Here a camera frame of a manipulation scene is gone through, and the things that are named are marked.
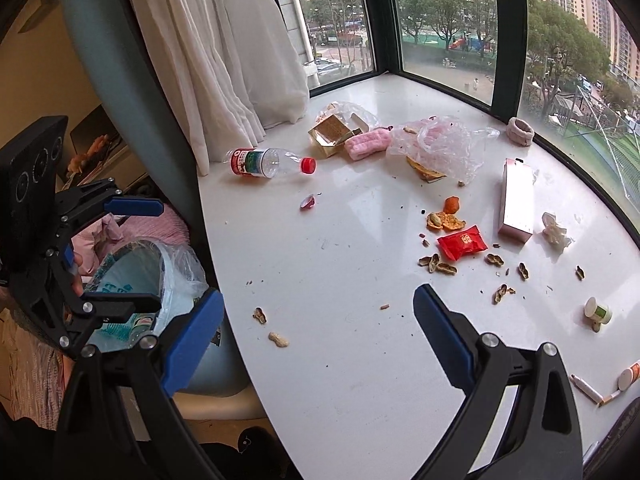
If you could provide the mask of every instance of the red snack packet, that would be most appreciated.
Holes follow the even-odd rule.
[[[443,254],[454,262],[463,254],[479,253],[487,249],[476,225],[466,231],[440,237],[438,243]]]

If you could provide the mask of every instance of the drainpipe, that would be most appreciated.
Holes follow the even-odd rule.
[[[302,6],[300,5],[300,0],[291,0],[293,2],[293,8],[296,12],[296,21],[298,22],[298,28],[300,30],[300,35],[302,36],[302,42],[305,46],[306,60],[307,62],[311,62],[314,60],[314,51],[311,48],[311,43],[309,41],[309,34],[306,31],[306,21],[305,15],[302,13]],[[320,82],[318,81],[318,73],[313,74],[312,76],[313,83],[315,86],[319,86]]]

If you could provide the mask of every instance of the trash can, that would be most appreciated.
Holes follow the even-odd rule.
[[[101,352],[111,352],[130,348],[145,333],[160,335],[175,316],[191,311],[208,288],[204,270],[188,245],[171,246],[152,238],[138,238],[108,254],[86,290],[155,294],[161,300],[160,311],[156,316],[133,314],[126,323],[104,323],[88,342]],[[228,397],[248,383],[248,374],[225,316],[184,391]]]

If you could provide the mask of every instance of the white countertop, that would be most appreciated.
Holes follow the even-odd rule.
[[[260,147],[316,155],[307,131],[318,110],[334,100],[357,102],[383,124],[437,114],[456,115],[472,129],[490,124],[504,130],[453,97],[382,75],[312,99],[304,119],[269,130]],[[558,216],[575,240],[561,256],[540,234],[524,246],[497,236],[507,157],[540,170],[535,229],[543,228],[543,212]],[[239,178],[226,165],[212,164],[199,184],[216,275],[242,358],[305,479],[409,479],[452,421],[463,394],[449,385],[413,316],[414,291],[423,283],[431,283],[479,333],[494,332],[520,348],[555,342],[568,373],[603,394],[640,358],[638,248],[609,209],[539,146],[514,146],[504,134],[490,140],[484,166],[462,188],[451,178],[427,184],[401,157],[384,153],[359,162],[319,158],[311,176],[271,181]],[[301,212],[301,200],[312,192],[322,195]],[[460,197],[457,216],[478,225],[490,251],[506,261],[503,268],[484,263],[485,253],[464,256],[456,276],[428,274],[417,265],[436,251],[436,235],[425,229],[420,212],[442,210],[450,195]],[[420,233],[427,234],[428,249]],[[496,242],[500,249],[492,248]],[[516,272],[519,262],[529,269],[526,282]],[[584,269],[583,282],[576,265]],[[495,306],[492,293],[501,283],[517,294]],[[582,316],[590,296],[614,312],[597,334]],[[390,308],[380,310],[386,303]],[[264,326],[252,319],[257,306],[268,318]],[[277,348],[267,339],[271,331],[290,346]],[[500,433],[513,394],[510,388],[498,412]],[[640,381],[596,408],[575,393],[584,449],[606,435],[638,394]],[[492,431],[476,465],[490,460],[498,437]]]

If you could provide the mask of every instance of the person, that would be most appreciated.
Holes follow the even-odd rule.
[[[82,265],[82,256],[74,255],[74,262]],[[72,278],[72,288],[82,295],[82,280],[79,274]],[[12,420],[0,402],[0,478],[2,480],[40,480],[52,478],[55,431],[40,428],[27,417]],[[162,461],[152,442],[138,442],[147,466],[157,478],[165,478]],[[274,438],[260,427],[247,428],[238,438],[238,450],[219,443],[200,444],[202,450],[214,463],[226,480],[302,480],[292,463],[282,476],[282,455]],[[73,460],[73,451],[69,452]]]

